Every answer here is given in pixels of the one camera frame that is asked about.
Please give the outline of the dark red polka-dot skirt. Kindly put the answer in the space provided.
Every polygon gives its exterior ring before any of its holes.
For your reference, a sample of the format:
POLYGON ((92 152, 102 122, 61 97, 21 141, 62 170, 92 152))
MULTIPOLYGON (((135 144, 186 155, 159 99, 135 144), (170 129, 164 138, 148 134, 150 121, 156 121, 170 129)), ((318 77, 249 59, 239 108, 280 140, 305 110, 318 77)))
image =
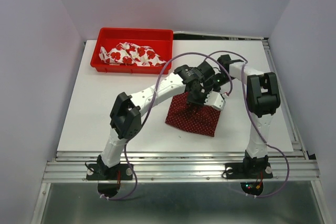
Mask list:
POLYGON ((214 137, 221 111, 187 102, 188 93, 172 98, 165 123, 184 132, 214 137))

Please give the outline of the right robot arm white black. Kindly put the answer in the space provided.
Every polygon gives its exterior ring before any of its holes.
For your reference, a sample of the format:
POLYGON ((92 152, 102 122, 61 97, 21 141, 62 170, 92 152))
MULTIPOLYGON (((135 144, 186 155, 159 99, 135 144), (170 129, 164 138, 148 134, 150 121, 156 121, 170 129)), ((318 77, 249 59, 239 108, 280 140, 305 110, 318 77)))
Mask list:
POLYGON ((216 110, 222 110, 225 99, 220 88, 234 79, 242 83, 243 97, 247 115, 251 122, 249 142, 245 156, 240 163, 227 165, 225 175, 253 177, 258 174, 271 174, 268 162, 269 128, 276 110, 280 107, 280 94, 277 76, 274 72, 261 72, 247 66, 247 60, 232 60, 229 55, 217 59, 219 73, 206 61, 205 83, 207 96, 204 104, 216 110))

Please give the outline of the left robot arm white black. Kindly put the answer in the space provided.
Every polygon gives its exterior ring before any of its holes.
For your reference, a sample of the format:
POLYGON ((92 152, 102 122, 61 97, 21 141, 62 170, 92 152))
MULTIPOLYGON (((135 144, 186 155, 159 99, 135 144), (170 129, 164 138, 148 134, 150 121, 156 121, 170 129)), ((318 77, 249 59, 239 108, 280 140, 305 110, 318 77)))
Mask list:
POLYGON ((213 67, 204 61, 198 67, 182 65, 137 93, 120 93, 110 113, 109 139, 97 158, 98 173, 106 179, 116 175, 126 144, 141 131, 156 105, 185 93, 187 105, 220 111, 224 100, 216 82, 213 67))

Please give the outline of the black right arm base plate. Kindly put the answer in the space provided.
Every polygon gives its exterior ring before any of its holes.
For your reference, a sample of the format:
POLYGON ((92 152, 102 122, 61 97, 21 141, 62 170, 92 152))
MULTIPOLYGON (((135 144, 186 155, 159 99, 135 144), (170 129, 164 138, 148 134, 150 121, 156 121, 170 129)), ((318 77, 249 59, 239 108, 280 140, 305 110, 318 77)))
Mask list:
POLYGON ((267 173, 262 168, 245 168, 242 162, 225 163, 225 168, 221 177, 229 180, 253 180, 253 179, 271 179, 273 173, 267 173))

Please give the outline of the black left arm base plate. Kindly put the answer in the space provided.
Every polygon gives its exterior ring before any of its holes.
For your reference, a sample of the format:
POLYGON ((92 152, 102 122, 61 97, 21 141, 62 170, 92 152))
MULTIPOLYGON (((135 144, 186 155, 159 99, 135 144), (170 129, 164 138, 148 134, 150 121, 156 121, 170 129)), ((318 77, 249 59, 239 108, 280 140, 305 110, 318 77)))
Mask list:
POLYGON ((98 164, 88 164, 86 180, 132 180, 133 172, 128 164, 117 164, 112 168, 102 168, 98 164))

